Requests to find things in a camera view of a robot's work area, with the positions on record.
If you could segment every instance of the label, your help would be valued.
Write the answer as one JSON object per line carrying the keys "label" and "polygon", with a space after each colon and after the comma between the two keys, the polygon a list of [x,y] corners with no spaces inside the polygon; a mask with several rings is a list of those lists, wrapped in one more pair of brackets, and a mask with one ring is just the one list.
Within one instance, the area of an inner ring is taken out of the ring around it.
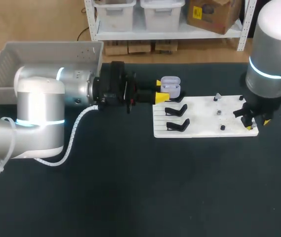
{"label": "label", "polygon": [[195,19],[202,19],[202,8],[198,6],[193,7],[193,18]]}

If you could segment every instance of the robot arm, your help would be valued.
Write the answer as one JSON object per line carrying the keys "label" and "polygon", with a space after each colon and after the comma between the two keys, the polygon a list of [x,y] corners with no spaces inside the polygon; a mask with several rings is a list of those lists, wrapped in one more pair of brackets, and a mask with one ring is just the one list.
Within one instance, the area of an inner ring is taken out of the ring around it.
{"label": "robot arm", "polygon": [[281,104],[281,0],[267,3],[259,14],[246,85],[252,98],[241,109],[244,125],[256,115],[268,123]]}
{"label": "robot arm", "polygon": [[17,122],[0,119],[0,159],[13,144],[9,158],[47,158],[64,145],[63,83],[33,77],[19,82]]}

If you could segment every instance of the black cable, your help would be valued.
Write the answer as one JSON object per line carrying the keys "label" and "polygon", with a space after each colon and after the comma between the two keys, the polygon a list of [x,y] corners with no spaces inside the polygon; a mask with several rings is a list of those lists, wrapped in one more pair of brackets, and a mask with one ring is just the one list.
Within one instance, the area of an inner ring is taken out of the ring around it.
{"label": "black cable", "polygon": [[80,38],[80,36],[82,35],[82,33],[84,33],[86,30],[88,30],[89,29],[89,27],[87,27],[86,29],[84,29],[82,32],[80,32],[80,34],[78,35],[78,37],[77,37],[77,41],[79,41],[79,38]]}
{"label": "black cable", "polygon": [[[81,10],[81,13],[86,13],[86,8],[83,8],[82,10]],[[77,37],[77,41],[79,41],[79,38],[80,38],[80,36],[82,35],[82,33],[84,33],[86,30],[88,30],[89,29],[89,27],[87,27],[86,29],[84,29],[82,32],[80,32],[80,34],[78,35],[78,37]]]}

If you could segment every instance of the wooden floor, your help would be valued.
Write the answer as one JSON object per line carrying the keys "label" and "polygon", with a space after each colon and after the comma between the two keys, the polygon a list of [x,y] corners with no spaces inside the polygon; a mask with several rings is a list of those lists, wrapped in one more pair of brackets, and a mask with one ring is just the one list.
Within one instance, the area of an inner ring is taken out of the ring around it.
{"label": "wooden floor", "polygon": [[[0,0],[0,50],[7,41],[71,41],[88,26],[84,0]],[[90,40],[89,31],[80,40]],[[104,62],[247,62],[251,41],[237,52],[236,39],[182,40],[174,55],[104,56]]]}

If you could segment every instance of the white fixture board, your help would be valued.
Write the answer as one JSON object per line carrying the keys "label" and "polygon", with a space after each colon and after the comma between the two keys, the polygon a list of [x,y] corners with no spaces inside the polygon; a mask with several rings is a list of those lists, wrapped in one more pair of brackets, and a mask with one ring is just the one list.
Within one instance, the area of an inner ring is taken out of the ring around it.
{"label": "white fixture board", "polygon": [[[164,102],[153,105],[154,136],[157,138],[257,136],[259,133],[257,127],[248,130],[241,122],[241,117],[235,118],[233,114],[246,102],[240,101],[239,97],[240,95],[222,96],[218,101],[213,100],[214,96],[184,97],[180,103]],[[187,104],[188,109],[182,117],[166,116],[166,107],[180,110],[184,104]],[[217,115],[218,110],[221,110],[221,115]],[[181,125],[188,118],[190,124],[184,132],[167,131],[166,122]],[[224,131],[220,130],[222,125],[225,125]]]}

